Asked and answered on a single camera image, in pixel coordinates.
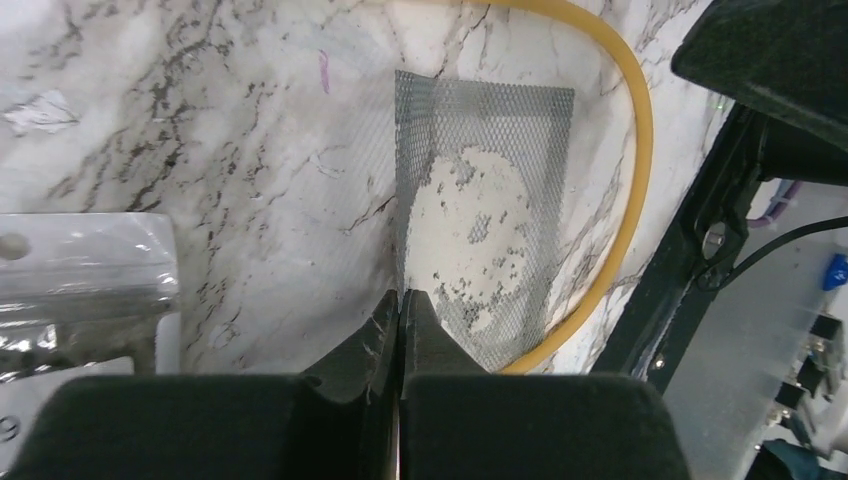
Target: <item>black cable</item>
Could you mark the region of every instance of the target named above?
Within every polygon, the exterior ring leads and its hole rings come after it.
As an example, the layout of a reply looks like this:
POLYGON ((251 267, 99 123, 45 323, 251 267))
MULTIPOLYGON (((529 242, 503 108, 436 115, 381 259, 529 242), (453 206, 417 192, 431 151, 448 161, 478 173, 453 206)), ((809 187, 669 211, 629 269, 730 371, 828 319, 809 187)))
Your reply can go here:
POLYGON ((717 292, 722 288, 730 285, 731 282, 739 278, 740 275, 745 273, 746 270, 754 266, 755 263, 762 260, 771 252, 777 250, 778 248, 786 245, 787 243, 794 242, 801 237, 806 237, 807 235, 812 235, 814 233, 826 232, 828 230, 836 230, 838 228, 848 228, 848 217, 838 217, 832 218, 830 220, 824 220, 822 222, 811 223, 809 225, 804 225, 803 227, 798 227, 795 230, 784 233, 783 235, 775 238, 769 243, 760 247, 756 252, 752 253, 748 258, 742 260, 739 265, 733 267, 730 272, 724 277, 718 285, 705 285, 703 282, 708 280, 709 274, 712 269, 715 268, 715 265, 708 267, 705 271, 703 271, 697 278, 698 288, 705 292, 717 292))

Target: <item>yellow tube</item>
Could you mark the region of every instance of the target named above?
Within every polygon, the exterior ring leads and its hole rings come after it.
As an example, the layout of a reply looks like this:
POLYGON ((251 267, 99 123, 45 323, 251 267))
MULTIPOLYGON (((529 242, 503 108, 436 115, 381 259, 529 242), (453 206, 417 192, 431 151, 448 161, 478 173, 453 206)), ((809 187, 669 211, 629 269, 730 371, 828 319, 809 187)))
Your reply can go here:
POLYGON ((615 281, 615 276, 624 256, 630 248, 630 241, 636 232, 639 216, 645 204, 648 192, 648 180, 651 176, 651 155, 654 149, 654 120, 651 112, 651 97, 648 84, 636 56, 627 43, 600 18, 566 0, 488 0, 490 3, 509 8, 527 10, 567 23, 592 37, 612 57, 627 83, 633 112, 636 117, 636 164, 633 169, 633 184, 627 199, 627 209, 621 228, 612 243, 612 249, 604 266, 592 283, 589 291, 580 300, 580 304, 564 318, 560 324, 536 348, 507 366, 501 373, 527 373, 550 357, 559 347, 571 338, 598 306, 607 290, 615 281))

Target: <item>white label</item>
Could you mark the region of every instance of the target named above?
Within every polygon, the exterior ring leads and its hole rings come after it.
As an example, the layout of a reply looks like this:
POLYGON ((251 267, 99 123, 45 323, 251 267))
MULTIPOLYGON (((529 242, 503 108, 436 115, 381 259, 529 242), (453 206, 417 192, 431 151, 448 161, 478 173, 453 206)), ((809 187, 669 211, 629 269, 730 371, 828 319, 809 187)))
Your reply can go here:
POLYGON ((69 368, 0 385, 0 472, 6 472, 29 434, 42 405, 65 382, 86 375, 133 373, 130 357, 69 368))

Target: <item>gray mesh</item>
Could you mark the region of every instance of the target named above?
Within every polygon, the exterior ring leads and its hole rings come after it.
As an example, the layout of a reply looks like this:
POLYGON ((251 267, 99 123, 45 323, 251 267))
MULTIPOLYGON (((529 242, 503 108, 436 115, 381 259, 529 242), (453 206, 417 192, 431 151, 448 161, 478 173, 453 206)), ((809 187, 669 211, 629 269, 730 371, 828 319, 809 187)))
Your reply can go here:
MULTIPOLYGON (((518 288, 484 299, 485 303, 450 299, 444 291, 428 292, 442 325, 489 371, 507 366, 538 345, 545 335, 545 305, 563 260, 558 248, 562 231, 559 219, 573 104, 571 89, 395 73, 397 270, 401 292, 407 289, 407 231, 413 201, 418 189, 430 183, 430 170, 437 157, 459 158, 459 152, 470 146, 496 152, 518 169, 529 195, 530 222, 521 231, 529 251, 522 252, 527 256, 525 281, 518 288), (484 306, 494 321, 482 331, 472 331, 471 325, 484 306)), ((457 161, 456 168, 459 182, 463 168, 471 166, 457 161)), ((478 216, 468 237, 457 241, 482 241, 494 221, 497 219, 478 216)))

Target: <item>marble surface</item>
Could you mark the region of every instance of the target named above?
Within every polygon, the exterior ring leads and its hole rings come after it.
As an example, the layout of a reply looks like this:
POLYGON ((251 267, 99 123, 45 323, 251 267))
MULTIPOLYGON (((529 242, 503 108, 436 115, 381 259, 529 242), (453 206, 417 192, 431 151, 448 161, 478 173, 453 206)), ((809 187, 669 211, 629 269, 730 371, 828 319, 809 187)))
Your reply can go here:
MULTIPOLYGON (((633 47, 655 119, 650 192, 618 281, 545 365, 587 371, 729 110, 669 61, 706 0, 581 0, 633 47)), ((0 4, 0 212, 152 211, 174 223, 184 364, 298 370, 394 284, 391 72, 576 91, 549 315, 573 308, 632 175, 630 99, 578 32, 420 1, 0 4)))

